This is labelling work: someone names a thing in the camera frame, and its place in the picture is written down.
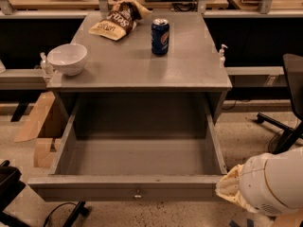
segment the drawer screw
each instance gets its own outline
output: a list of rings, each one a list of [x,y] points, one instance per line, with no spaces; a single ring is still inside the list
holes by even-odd
[[[140,194],[140,189],[136,189],[136,194],[133,196],[133,199],[136,200],[136,201],[139,201],[141,200],[143,197],[142,195]]]

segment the blue soda can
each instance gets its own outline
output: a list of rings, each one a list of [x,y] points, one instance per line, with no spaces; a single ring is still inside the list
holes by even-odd
[[[164,55],[169,51],[169,21],[155,19],[151,25],[151,52]]]

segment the white bowl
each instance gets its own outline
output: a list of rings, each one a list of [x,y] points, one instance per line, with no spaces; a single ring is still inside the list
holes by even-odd
[[[63,44],[51,50],[47,60],[57,71],[74,76],[87,63],[87,49],[81,44]]]

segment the concrete floor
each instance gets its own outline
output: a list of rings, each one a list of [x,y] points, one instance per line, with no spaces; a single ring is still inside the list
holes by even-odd
[[[223,158],[229,168],[243,164],[249,157],[267,151],[269,143],[279,131],[267,123],[257,124],[254,120],[258,112],[275,117],[291,127],[297,120],[291,112],[288,101],[279,102],[241,102],[224,103],[225,110],[216,124],[216,132],[222,147]],[[0,162],[9,159],[17,166],[22,180],[26,183],[30,177],[46,176],[48,169],[33,167],[35,140],[13,143],[27,114],[21,121],[10,122],[11,112],[8,105],[0,107]],[[44,202],[28,186],[6,209],[6,212],[23,220],[30,226],[43,226],[45,218],[61,202]],[[87,202],[91,210],[87,218],[78,218],[74,226],[190,226],[224,227],[234,220],[246,227],[246,220],[252,219],[255,227],[272,226],[269,218],[247,213],[245,210],[227,201],[219,202]],[[49,226],[62,226],[73,209],[65,205],[52,216]]]

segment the brown snack bag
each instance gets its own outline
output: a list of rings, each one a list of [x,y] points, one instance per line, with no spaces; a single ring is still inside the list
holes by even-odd
[[[92,26],[88,32],[117,41],[136,27],[136,21],[152,13],[135,0],[115,3],[108,16]]]

